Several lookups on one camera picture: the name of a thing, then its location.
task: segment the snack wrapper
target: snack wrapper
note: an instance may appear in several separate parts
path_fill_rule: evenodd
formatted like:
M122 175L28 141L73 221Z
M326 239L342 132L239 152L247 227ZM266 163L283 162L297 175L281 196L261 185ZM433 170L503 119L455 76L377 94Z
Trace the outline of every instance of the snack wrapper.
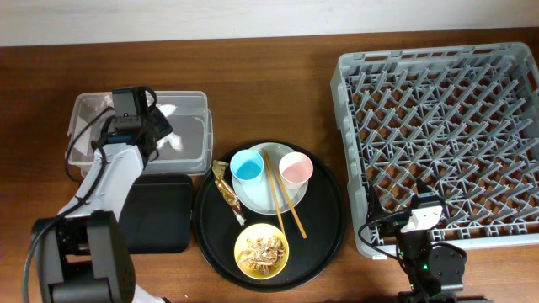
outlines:
M244 225L245 217L243 216L243 212L239 204L239 198L236 196L236 193L234 193L234 189L232 189L230 185L228 185L225 181L225 170L227 169L227 167L228 163L213 160L211 170L213 171L213 175L216 177L216 185L219 189L219 192L221 193L227 204L232 207L232 211L234 212L234 215L236 216L236 219L239 224Z

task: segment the clear plastic bin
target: clear plastic bin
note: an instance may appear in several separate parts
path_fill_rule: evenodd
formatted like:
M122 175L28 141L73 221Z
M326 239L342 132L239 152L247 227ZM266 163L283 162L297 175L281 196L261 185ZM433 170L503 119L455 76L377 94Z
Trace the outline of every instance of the clear plastic bin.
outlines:
M213 151L213 128L211 112L208 109L207 97L202 92L156 92L157 103L172 104L177 108L168 117L173 132L181 137L182 150L175 151L169 143L159 149L159 158L148 163L144 174L185 173L188 175L204 174L211 165ZM107 96L111 93L83 93L77 97L73 107L71 122L67 135L72 138L105 109ZM80 167L84 176L93 163L91 140L97 140L101 127L113 111L103 115L74 146L68 159L69 164Z

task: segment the white plate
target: white plate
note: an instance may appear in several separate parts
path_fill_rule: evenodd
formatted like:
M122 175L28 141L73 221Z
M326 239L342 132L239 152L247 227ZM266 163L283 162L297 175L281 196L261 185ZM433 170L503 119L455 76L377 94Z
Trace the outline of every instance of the white plate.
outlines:
M265 149L268 152L269 158L275 165L276 169L279 169L279 162L282 157L287 153L293 152L294 150L288 146L279 144L279 143L261 143L256 146L249 148L250 150L257 151L262 155L262 149ZM287 212L290 210L288 203L286 202L285 197L280 191L280 186L277 183L275 175L272 174L273 183L275 186L275 192L277 193L277 202L279 203L279 210L281 213ZM307 192L308 181L305 182L303 186L299 189L286 189L288 197L290 198L292 205L296 207L298 203L303 199L305 193ZM245 205L248 209L257 212L262 215L277 215L275 211L275 203L273 201L273 196L271 194L270 181L268 180L268 175L264 167L264 174L262 175L262 180L260 183L251 186L243 186L236 178L232 177L232 186L236 192L237 197L242 204Z

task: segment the gray dish rack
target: gray dish rack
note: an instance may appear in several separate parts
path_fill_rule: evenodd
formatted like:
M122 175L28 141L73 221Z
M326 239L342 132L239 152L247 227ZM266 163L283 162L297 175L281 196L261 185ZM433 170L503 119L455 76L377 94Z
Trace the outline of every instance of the gray dish rack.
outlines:
M357 231L366 189L407 206L421 178L446 200L434 242L464 249L539 242L539 71L521 43L345 54L331 80ZM362 236L394 253L378 230Z

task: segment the wooden chopstick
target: wooden chopstick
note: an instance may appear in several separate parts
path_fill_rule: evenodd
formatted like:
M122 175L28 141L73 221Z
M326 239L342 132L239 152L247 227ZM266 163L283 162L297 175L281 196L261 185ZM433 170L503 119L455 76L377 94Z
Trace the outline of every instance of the wooden chopstick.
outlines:
M266 160L266 162L269 164L267 166L271 166L271 170L275 174L275 178L277 179L277 182L279 183L280 191L283 193L283 196L285 196L286 202L288 202L288 206L290 207L290 211L292 212L292 215L294 216L294 219L296 219L297 227L300 228L300 232L302 233L303 239L307 239L307 234L305 233L305 230L303 229L303 225L302 225L302 222L300 221L300 217L297 216L297 213L296 213L296 210L294 209L294 205L292 204L292 201L290 201L290 197L288 197L288 192L286 191L286 187L283 184L283 180L281 180L281 178L280 178L280 173L275 168L275 165L271 161L270 157L267 154L266 154L266 156L268 158L268 160Z
M273 178L271 177L270 165L268 165L268 163L271 163L270 156L268 156L268 153L264 149L262 150L262 155L264 157L264 161L266 162L266 172L268 173L269 184L271 184L271 194L273 195L273 202L275 203L275 209L277 210L277 217L279 217L280 231L283 232L283 235L286 235L285 225L283 225L283 218L280 216L279 200L277 199Z

